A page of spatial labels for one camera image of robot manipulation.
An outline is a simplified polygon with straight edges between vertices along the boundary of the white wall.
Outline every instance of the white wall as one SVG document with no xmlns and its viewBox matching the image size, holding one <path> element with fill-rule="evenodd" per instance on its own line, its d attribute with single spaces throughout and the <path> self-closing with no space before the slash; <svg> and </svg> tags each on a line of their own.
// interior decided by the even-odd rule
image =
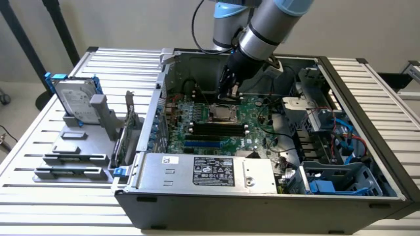
<svg viewBox="0 0 420 236">
<path fill-rule="evenodd" d="M 47 70 L 71 62 L 42 0 L 11 0 Z M 199 0 L 60 0 L 80 55 L 88 46 L 195 48 L 191 17 Z M 420 60 L 419 0 L 315 0 L 278 53 L 366 58 L 383 72 Z M 212 40 L 214 2 L 199 11 L 196 35 Z M 0 80 L 36 82 L 36 74 L 0 17 Z"/>
</svg>

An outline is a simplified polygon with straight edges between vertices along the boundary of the blue ram slot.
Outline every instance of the blue ram slot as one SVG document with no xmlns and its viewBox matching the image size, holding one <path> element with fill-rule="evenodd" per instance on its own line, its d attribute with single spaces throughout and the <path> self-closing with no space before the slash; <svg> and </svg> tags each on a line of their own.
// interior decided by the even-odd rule
<svg viewBox="0 0 420 236">
<path fill-rule="evenodd" d="M 186 147 L 207 147 L 207 148 L 220 148 L 220 142 L 195 142 L 195 141 L 186 141 Z"/>
</svg>

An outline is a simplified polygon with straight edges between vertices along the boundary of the power supply label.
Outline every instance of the power supply label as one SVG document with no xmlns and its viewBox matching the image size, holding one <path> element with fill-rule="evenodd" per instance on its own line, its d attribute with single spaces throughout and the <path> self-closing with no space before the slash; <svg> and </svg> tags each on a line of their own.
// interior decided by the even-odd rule
<svg viewBox="0 0 420 236">
<path fill-rule="evenodd" d="M 195 157 L 192 182 L 203 186 L 235 187 L 234 159 Z"/>
</svg>

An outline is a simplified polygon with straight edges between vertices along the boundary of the black pole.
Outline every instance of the black pole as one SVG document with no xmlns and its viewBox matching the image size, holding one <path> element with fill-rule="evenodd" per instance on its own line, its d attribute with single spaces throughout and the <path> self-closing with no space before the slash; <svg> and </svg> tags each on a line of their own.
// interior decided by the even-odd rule
<svg viewBox="0 0 420 236">
<path fill-rule="evenodd" d="M 80 60 L 80 57 L 79 57 L 79 53 L 78 53 L 75 43 L 72 40 L 71 32 L 68 31 L 68 28 L 66 25 L 59 0 L 42 0 L 42 1 L 44 3 L 44 6 L 46 6 L 48 12 L 50 12 L 55 27 L 59 31 L 59 35 L 60 35 L 62 42 L 63 42 L 64 47 L 66 47 L 68 57 L 71 58 L 74 66 L 76 66 L 76 64 Z"/>
<path fill-rule="evenodd" d="M 52 92 L 50 90 L 50 86 L 44 79 L 46 69 L 42 63 L 42 60 L 39 58 L 39 55 L 32 47 L 31 41 L 28 39 L 28 36 L 26 34 L 26 31 L 20 25 L 19 19 L 15 15 L 14 9 L 11 7 L 8 0 L 0 0 L 0 12 L 3 14 L 4 20 L 8 24 L 8 27 L 11 28 L 14 35 L 16 37 L 16 40 L 19 42 L 19 45 L 22 49 L 24 50 L 24 53 L 27 55 L 27 58 L 30 60 L 30 63 L 35 69 L 35 72 L 40 78 L 42 84 L 44 85 L 46 92 L 40 94 L 40 96 L 36 99 L 36 107 L 39 110 L 42 110 L 48 102 L 48 100 L 52 97 Z"/>
</svg>

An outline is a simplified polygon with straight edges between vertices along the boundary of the green circuit board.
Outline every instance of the green circuit board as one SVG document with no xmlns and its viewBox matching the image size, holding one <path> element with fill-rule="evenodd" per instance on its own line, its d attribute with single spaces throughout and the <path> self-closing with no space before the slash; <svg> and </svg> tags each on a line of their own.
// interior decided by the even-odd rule
<svg viewBox="0 0 420 236">
<path fill-rule="evenodd" d="M 270 142 L 275 136 L 264 133 L 258 124 L 258 116 L 262 111 L 263 106 L 256 106 L 255 102 L 259 97 L 248 96 L 244 97 L 240 105 L 236 105 L 236 116 L 238 124 L 247 124 L 250 134 L 244 137 L 230 137 L 222 136 L 222 145 L 219 147 L 187 147 L 194 148 L 194 154 L 202 155 L 231 155 L 234 156 L 236 152 L 240 151 L 252 151 L 256 147 L 256 151 L 260 155 L 266 156 L 267 153 L 271 155 L 271 152 L 267 152 L 267 146 L 263 144 L 263 139 L 266 138 Z M 196 123 L 206 123 L 210 117 L 210 105 L 206 103 L 195 103 L 191 99 L 184 97 L 175 104 L 175 109 L 171 113 L 170 118 L 170 141 L 168 141 L 168 153 L 183 154 L 184 153 L 184 142 L 186 135 L 188 133 L 188 125 L 194 120 Z M 268 116 L 268 109 L 264 109 L 262 116 Z M 266 130 L 272 131 L 272 126 L 260 124 Z"/>
</svg>

